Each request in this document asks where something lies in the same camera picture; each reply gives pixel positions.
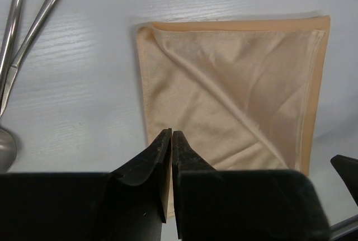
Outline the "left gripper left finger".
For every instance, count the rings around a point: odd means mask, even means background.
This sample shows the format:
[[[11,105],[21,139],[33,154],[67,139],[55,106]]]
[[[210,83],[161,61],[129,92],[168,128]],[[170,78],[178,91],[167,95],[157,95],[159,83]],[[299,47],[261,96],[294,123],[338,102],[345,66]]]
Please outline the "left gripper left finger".
[[[140,197],[154,203],[162,223],[167,221],[172,129],[163,129],[147,148],[112,171],[130,200]]]

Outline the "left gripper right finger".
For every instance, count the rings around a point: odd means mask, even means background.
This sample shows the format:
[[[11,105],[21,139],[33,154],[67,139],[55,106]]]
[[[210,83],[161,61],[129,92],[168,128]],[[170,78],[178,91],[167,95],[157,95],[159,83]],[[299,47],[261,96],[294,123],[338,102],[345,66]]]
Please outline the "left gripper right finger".
[[[173,133],[173,200],[179,238],[217,238],[217,171],[190,146],[181,131]]]

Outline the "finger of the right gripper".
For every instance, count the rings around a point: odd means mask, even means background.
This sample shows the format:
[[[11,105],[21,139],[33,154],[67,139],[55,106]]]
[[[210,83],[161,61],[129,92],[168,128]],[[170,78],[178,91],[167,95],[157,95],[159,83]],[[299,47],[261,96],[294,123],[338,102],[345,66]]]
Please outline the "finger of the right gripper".
[[[357,159],[344,155],[335,155],[331,164],[343,180],[353,200],[358,204],[358,163]]]

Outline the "orange cloth napkin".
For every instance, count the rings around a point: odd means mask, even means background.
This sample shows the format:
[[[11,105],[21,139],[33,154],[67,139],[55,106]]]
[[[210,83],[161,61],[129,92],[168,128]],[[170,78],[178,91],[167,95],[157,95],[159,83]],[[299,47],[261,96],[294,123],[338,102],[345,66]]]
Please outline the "orange cloth napkin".
[[[308,174],[330,27],[327,15],[139,27],[147,140],[171,128],[218,170]]]

